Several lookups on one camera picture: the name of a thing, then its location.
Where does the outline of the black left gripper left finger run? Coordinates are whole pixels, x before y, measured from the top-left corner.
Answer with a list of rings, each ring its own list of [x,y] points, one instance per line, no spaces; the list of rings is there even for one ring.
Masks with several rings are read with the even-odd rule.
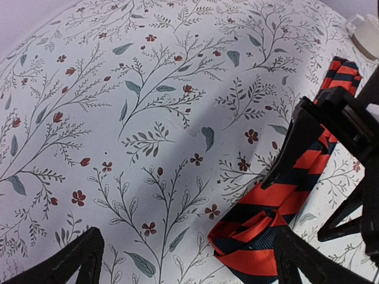
[[[76,283],[97,284],[100,280],[104,239],[91,227],[47,260],[7,280],[19,283],[67,283],[78,272]]]

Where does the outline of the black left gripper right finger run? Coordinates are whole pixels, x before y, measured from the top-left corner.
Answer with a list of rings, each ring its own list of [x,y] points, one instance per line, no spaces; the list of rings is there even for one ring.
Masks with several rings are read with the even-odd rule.
[[[325,257],[289,227],[279,229],[273,246],[279,283],[301,283],[300,273],[316,284],[370,283]]]

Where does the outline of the red black striped tie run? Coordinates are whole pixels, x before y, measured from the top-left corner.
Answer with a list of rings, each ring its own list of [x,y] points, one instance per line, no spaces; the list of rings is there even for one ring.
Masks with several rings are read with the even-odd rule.
[[[321,124],[305,152],[272,185],[256,184],[208,234],[215,258],[242,283],[273,283],[278,279],[274,239],[299,213],[323,173],[337,138]]]

